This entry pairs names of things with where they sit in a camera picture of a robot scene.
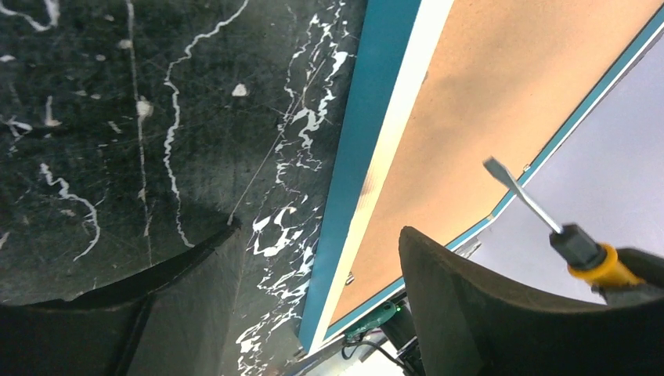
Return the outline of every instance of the screwdriver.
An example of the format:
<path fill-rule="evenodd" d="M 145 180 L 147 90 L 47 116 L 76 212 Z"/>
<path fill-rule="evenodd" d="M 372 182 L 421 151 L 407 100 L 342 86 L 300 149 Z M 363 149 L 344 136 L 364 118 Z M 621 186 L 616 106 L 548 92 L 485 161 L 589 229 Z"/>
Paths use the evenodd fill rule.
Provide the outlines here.
<path fill-rule="evenodd" d="M 523 189 L 498 160 L 484 161 L 484 168 L 551 228 L 549 243 L 568 264 L 569 273 L 590 286 L 610 288 L 645 283 L 618 260 L 609 244 L 597 243 L 575 223 L 559 225 Z"/>

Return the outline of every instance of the blue edge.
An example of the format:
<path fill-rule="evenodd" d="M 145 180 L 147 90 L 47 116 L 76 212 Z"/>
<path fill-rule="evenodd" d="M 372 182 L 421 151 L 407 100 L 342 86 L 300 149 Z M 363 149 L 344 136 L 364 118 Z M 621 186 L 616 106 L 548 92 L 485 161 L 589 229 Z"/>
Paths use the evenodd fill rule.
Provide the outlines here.
<path fill-rule="evenodd" d="M 420 1 L 370 0 L 366 9 L 358 51 L 359 58 L 353 73 L 337 160 L 300 326 L 299 338 L 307 351 L 311 350 L 313 336 L 330 292 L 419 5 Z M 662 24 L 664 24 L 664 8 L 660 8 L 648 21 L 639 35 L 539 152 L 531 163 L 532 168 L 518 179 L 520 183 L 530 179 L 547 156 L 553 153 L 556 146 L 571 132 L 574 124 L 590 110 L 593 102 L 618 77 L 620 71 L 630 63 Z M 505 195 L 491 214 L 500 213 L 512 196 L 511 193 Z M 488 222 L 488 219 L 483 219 L 448 243 L 446 247 L 452 249 L 459 246 Z M 325 339 L 367 314 L 371 307 L 380 304 L 403 286 L 403 278 L 387 286 L 330 326 Z"/>

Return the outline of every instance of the tan panel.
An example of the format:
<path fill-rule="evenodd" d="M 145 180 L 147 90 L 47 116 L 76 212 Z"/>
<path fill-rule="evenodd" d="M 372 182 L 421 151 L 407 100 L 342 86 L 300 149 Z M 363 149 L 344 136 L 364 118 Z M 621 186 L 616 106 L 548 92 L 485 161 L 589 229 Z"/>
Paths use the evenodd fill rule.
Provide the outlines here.
<path fill-rule="evenodd" d="M 456 0 L 332 322 L 401 276 L 399 231 L 447 244 L 487 216 L 662 0 Z"/>

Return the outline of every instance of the green object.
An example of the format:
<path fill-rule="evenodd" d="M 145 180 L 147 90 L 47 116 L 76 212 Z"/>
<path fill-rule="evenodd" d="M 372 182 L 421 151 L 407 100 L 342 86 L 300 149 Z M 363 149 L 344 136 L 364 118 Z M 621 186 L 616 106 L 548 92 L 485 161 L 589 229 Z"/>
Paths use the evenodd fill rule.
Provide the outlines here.
<path fill-rule="evenodd" d="M 382 324 L 385 324 L 399 310 L 400 309 L 392 302 L 384 303 L 380 307 L 371 311 L 371 313 L 369 313 L 368 315 L 364 316 L 358 322 L 354 323 L 346 331 L 346 339 L 350 340 L 351 338 L 354 338 L 356 335 L 359 335 L 366 331 L 370 331 L 376 327 L 381 326 Z"/>

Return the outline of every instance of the light purple surface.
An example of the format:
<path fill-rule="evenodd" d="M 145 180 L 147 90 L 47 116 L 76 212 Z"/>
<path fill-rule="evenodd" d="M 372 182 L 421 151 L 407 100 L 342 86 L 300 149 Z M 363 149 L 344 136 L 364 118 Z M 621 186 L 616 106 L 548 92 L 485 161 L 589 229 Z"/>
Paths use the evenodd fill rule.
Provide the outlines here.
<path fill-rule="evenodd" d="M 580 224 L 597 241 L 664 257 L 664 43 L 607 94 L 526 190 L 554 219 Z M 512 201 L 478 236 L 471 260 L 540 290 L 603 302 L 568 274 L 549 232 Z"/>

